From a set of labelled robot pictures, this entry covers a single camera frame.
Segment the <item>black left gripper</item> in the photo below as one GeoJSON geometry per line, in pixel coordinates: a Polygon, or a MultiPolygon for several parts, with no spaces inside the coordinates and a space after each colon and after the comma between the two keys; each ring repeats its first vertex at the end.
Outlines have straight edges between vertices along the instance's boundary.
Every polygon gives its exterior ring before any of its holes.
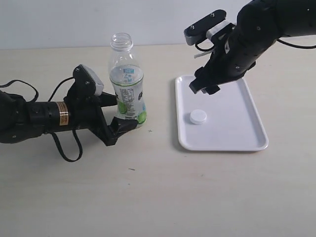
{"type": "Polygon", "coordinates": [[[135,119],[121,119],[114,117],[110,126],[103,115],[103,107],[117,105],[117,98],[113,94],[102,92],[100,96],[79,97],[73,84],[64,97],[70,112],[71,129],[89,129],[106,146],[116,144],[119,137],[134,130],[138,121],[135,119]]]}

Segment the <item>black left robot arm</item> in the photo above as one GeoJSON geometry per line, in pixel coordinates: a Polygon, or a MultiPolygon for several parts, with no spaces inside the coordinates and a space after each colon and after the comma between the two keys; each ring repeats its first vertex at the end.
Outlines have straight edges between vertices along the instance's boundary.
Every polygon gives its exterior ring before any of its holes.
{"type": "Polygon", "coordinates": [[[116,105],[114,95],[100,96],[72,85],[60,102],[27,102],[21,95],[0,93],[0,141],[15,144],[43,134],[88,129],[105,145],[112,146],[134,130],[134,119],[114,117],[107,124],[102,107],[116,105]]]}

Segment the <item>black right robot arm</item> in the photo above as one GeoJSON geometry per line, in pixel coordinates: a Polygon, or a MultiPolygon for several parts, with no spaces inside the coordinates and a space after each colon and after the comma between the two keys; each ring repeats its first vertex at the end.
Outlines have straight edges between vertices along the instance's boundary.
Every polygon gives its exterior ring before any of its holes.
{"type": "Polygon", "coordinates": [[[226,16],[218,9],[184,30],[187,45],[198,47],[205,40],[213,44],[201,49],[210,58],[194,73],[189,85],[193,93],[212,95],[220,85],[242,78],[275,42],[283,43],[282,38],[316,33],[314,0],[252,0],[239,11],[236,23],[226,16]]]}

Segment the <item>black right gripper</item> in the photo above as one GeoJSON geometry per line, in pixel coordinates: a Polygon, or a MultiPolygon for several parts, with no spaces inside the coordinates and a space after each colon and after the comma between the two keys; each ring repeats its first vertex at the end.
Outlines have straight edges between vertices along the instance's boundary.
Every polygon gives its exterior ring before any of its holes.
{"type": "Polygon", "coordinates": [[[196,70],[195,79],[189,84],[194,94],[213,95],[220,85],[236,81],[256,65],[256,52],[246,44],[233,28],[220,38],[212,38],[213,47],[207,63],[196,70]]]}

